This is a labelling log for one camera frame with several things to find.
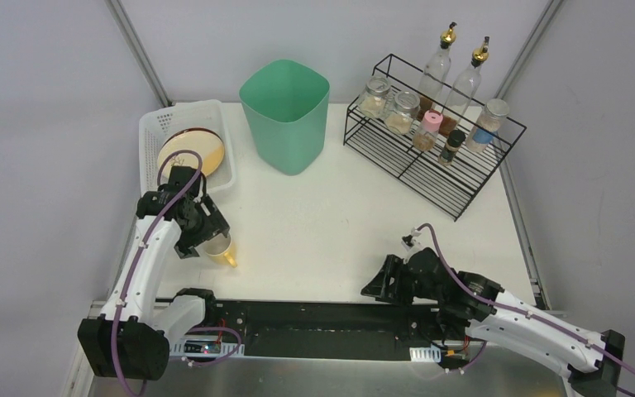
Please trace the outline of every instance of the black wire rack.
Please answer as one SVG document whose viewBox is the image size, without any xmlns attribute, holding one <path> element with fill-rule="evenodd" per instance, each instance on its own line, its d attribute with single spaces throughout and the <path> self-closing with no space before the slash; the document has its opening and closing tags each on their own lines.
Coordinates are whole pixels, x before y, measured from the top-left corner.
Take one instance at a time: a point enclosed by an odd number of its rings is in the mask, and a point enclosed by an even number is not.
<svg viewBox="0 0 635 397">
<path fill-rule="evenodd" d="M 384 76 L 391 83 L 391 95 L 407 90 L 418 93 L 415 86 L 423 70 L 397 55 L 390 54 L 374 66 L 371 75 Z M 442 83 L 451 89 L 451 85 Z M 495 135 L 482 153 L 474 153 L 462 145 L 453 163 L 445 167 L 437 161 L 446 142 L 443 136 L 437 137 L 437 143 L 430 151 L 420 151 L 413 147 L 413 133 L 419 122 L 415 122 L 406 135 L 395 135 L 388 130 L 382 120 L 364 116 L 351 102 L 346 111 L 344 127 L 344 145 L 351 147 L 382 170 L 395 177 L 415 193 L 438 206 L 458 220 L 470 203 L 475 199 L 488 179 L 495 173 L 505 157 L 518 142 L 527 127 L 508 117 L 500 135 Z M 442 108 L 454 112 L 436 100 L 429 98 Z M 471 106 L 484 104 L 475 98 Z M 461 121 L 456 127 L 467 135 L 473 126 L 482 128 L 463 114 L 454 112 Z"/>
</svg>

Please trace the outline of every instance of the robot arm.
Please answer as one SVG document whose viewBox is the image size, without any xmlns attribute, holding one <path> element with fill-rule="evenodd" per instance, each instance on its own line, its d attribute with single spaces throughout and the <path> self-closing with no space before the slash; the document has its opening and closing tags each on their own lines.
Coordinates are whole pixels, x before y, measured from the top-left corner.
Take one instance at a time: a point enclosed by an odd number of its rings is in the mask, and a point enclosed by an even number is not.
<svg viewBox="0 0 635 397">
<path fill-rule="evenodd" d="M 412 235 L 404 237 L 403 244 L 408 249 L 405 259 L 388 255 L 362 295 L 400 305 L 410 305 L 416 297 L 436 300 L 443 335 L 468 335 L 506 347 L 567 378 L 585 397 L 616 395 L 620 367 L 593 346 L 621 359 L 623 335 L 612 330 L 600 334 L 561 321 L 525 304 L 482 275 L 452 272 L 458 279 L 453 280 L 432 249 L 420 246 Z M 492 304 L 471 297 L 459 282 Z M 588 342 L 579 342 L 569 333 Z"/>
<path fill-rule="evenodd" d="M 227 236 L 230 230 L 205 192 L 194 201 L 200 193 L 200 180 L 157 219 L 195 172 L 190 167 L 172 167 L 169 183 L 160 186 L 159 191 L 145 193 L 137 203 L 135 236 L 113 293 L 98 318 L 86 318 L 79 325 L 79 342 L 95 375 L 116 376 L 111 349 L 111 336 L 116 333 L 124 377 L 158 380 L 169 361 L 169 345 L 205 319 L 213 296 L 210 291 L 198 289 L 182 291 L 168 308 L 153 315 L 165 259 L 172 247 L 181 258 L 198 256 L 196 246 L 219 233 Z M 134 272 L 128 277 L 133 266 Z M 123 297 L 126 284 L 127 296 Z M 113 329 L 120 306 L 119 325 Z"/>
</svg>

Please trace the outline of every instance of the white table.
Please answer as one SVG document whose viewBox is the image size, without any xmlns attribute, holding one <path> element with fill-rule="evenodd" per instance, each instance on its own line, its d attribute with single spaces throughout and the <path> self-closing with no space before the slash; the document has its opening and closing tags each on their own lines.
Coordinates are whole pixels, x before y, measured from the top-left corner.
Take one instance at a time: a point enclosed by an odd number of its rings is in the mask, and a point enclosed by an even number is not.
<svg viewBox="0 0 635 397">
<path fill-rule="evenodd" d="M 400 237 L 423 222 L 437 230 L 457 270 L 485 275 L 534 304 L 499 172 L 459 221 L 342 145 L 346 105 L 330 105 L 325 148 L 300 175 L 286 176 L 256 153 L 239 103 L 223 104 L 237 182 L 213 195 L 238 246 L 232 269 L 208 258 L 169 256 L 158 296 L 184 287 L 219 299 L 374 302 L 360 295 Z M 429 236 L 420 237 L 429 246 Z"/>
</svg>

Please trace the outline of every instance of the small bottle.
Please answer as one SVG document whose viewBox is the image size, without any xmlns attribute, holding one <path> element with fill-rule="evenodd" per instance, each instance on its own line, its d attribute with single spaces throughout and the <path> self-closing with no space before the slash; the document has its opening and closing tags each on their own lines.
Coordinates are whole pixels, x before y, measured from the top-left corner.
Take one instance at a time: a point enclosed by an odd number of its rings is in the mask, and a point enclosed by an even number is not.
<svg viewBox="0 0 635 397">
<path fill-rule="evenodd" d="M 413 146 L 420 151 L 429 151 L 437 142 L 437 133 L 439 125 L 442 124 L 442 115 L 428 110 L 420 122 L 420 127 L 415 131 L 413 136 Z"/>
<path fill-rule="evenodd" d="M 510 106 L 502 99 L 490 99 L 483 108 L 478 120 L 475 122 L 481 128 L 474 126 L 466 138 L 466 147 L 474 153 L 481 153 L 498 135 L 498 130 L 510 114 Z"/>
<path fill-rule="evenodd" d="M 466 134 L 462 130 L 454 130 L 446 139 L 446 144 L 439 154 L 439 164 L 448 167 L 454 161 L 456 153 L 459 151 L 461 144 L 464 143 Z"/>
<path fill-rule="evenodd" d="M 389 92 L 390 83 L 387 79 L 377 76 L 371 77 L 357 100 L 359 111 L 370 118 L 381 117 Z"/>
<path fill-rule="evenodd" d="M 473 50 L 469 67 L 459 74 L 452 86 L 453 88 L 446 97 L 444 106 L 451 110 L 443 109 L 442 111 L 444 121 L 442 126 L 439 127 L 439 133 L 443 136 L 449 136 L 451 130 L 456 128 L 461 116 L 469 107 L 475 91 L 480 86 L 480 66 L 488 59 L 488 41 L 489 37 L 486 36 L 483 45 Z"/>
<path fill-rule="evenodd" d="M 456 33 L 454 32 L 456 22 L 449 24 L 449 29 L 439 36 L 439 50 L 432 55 L 429 62 L 425 65 L 423 76 L 420 78 L 418 91 L 427 95 L 429 98 L 437 100 L 437 96 L 442 91 L 442 82 L 446 79 L 451 67 L 451 58 L 449 57 L 449 47 L 456 41 Z M 418 120 L 422 120 L 425 112 L 433 109 L 435 103 L 424 95 L 420 95 L 420 112 Z"/>
<path fill-rule="evenodd" d="M 419 109 L 420 97 L 409 91 L 401 91 L 395 95 L 393 104 L 386 112 L 385 126 L 393 134 L 405 135 L 410 131 Z"/>
</svg>

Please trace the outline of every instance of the yellow cup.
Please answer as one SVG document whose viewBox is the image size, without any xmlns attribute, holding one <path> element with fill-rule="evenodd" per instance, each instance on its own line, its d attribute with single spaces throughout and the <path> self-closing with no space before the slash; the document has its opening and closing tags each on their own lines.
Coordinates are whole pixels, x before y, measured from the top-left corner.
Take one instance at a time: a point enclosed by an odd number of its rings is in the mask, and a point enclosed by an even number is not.
<svg viewBox="0 0 635 397">
<path fill-rule="evenodd" d="M 237 267 L 237 262 L 235 261 L 237 245 L 229 234 L 227 237 L 218 234 L 207 242 L 204 242 L 203 251 L 208 255 L 211 261 L 215 263 Z"/>
</svg>

